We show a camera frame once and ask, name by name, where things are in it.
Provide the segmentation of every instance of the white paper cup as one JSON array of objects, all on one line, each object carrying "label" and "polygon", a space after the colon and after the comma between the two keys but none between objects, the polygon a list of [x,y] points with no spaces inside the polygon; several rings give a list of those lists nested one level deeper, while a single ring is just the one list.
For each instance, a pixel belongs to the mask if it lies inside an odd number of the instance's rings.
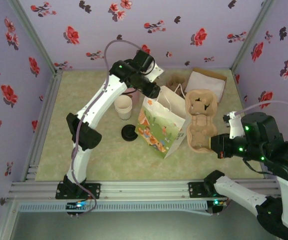
[{"label": "white paper cup", "polygon": [[118,113],[118,116],[122,120],[129,120],[132,115],[132,99],[129,96],[121,95],[119,96],[115,102],[115,109]]}]

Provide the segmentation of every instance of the floral wallpaper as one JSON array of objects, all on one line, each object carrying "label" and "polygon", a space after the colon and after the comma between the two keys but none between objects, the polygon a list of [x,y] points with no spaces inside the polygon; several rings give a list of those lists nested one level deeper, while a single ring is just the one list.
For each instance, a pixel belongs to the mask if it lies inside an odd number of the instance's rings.
[{"label": "floral wallpaper", "polygon": [[[246,107],[266,100],[288,102],[288,1],[274,3],[235,73]],[[263,104],[252,111],[272,115],[288,140],[288,105]]]},{"label": "floral wallpaper", "polygon": [[0,214],[11,183],[21,180],[50,78],[13,10],[0,0]]},{"label": "floral wallpaper", "polygon": [[[145,46],[161,67],[229,68],[263,2],[19,1],[54,67],[65,70],[105,68],[104,49],[115,39]],[[135,53],[133,46],[116,43],[107,52],[108,62]]]}]

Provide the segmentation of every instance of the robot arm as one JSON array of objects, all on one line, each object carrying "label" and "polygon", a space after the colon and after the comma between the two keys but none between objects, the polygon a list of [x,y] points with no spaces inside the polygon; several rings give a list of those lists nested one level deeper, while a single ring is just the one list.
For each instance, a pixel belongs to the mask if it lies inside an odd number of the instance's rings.
[{"label": "robot arm", "polygon": [[160,87],[154,83],[154,80],[162,72],[163,70],[157,66],[155,60],[149,54],[140,50],[134,59],[120,60],[114,63],[109,71],[108,82],[102,85],[95,96],[77,114],[69,113],[67,115],[66,120],[74,142],[73,150],[76,147],[77,127],[80,120],[83,119],[83,121],[79,131],[78,151],[73,160],[73,166],[70,164],[64,177],[64,187],[61,186],[61,183],[57,187],[57,191],[61,192],[61,197],[58,197],[58,199],[83,198],[81,196],[85,192],[76,184],[73,174],[77,182],[87,189],[85,185],[86,167],[92,149],[100,143],[102,138],[101,134],[95,129],[115,99],[129,87],[139,90],[149,98],[156,98],[160,92]]},{"label": "robot arm", "polygon": [[244,206],[268,232],[288,240],[288,141],[284,141],[272,116],[254,112],[240,118],[234,113],[224,116],[224,121],[230,124],[230,134],[212,137],[211,149],[220,159],[238,156],[245,162],[262,162],[277,176],[282,198],[250,191],[219,171],[205,178],[205,188],[209,193],[227,196]]}]

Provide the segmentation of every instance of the bag handle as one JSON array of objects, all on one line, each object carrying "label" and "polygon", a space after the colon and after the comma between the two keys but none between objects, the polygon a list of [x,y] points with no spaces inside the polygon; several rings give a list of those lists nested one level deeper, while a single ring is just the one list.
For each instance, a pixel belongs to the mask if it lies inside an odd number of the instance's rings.
[{"label": "bag handle", "polygon": [[181,85],[181,83],[180,84],[178,84],[178,86],[176,87],[176,89],[175,89],[175,91],[174,92],[177,92],[177,89],[180,87],[180,91],[182,92],[182,95],[184,96],[184,98],[186,99],[186,96],[184,95],[184,91],[183,91],[183,87],[182,87],[182,85]]},{"label": "bag handle", "polygon": [[[162,90],[160,89],[160,92],[158,94],[158,97],[156,98],[156,101],[158,102],[159,96],[162,93]],[[169,110],[172,111],[172,105],[170,104],[170,102],[168,101],[167,97],[165,96],[166,101],[169,103]]]}]

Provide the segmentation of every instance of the gray floor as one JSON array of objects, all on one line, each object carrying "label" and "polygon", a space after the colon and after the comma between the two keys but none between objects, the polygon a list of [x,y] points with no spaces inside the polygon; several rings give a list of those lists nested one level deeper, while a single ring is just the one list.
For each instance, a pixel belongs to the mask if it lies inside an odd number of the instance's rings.
[{"label": "gray floor", "polygon": [[236,203],[219,216],[187,212],[20,213],[12,240],[275,240]]}]

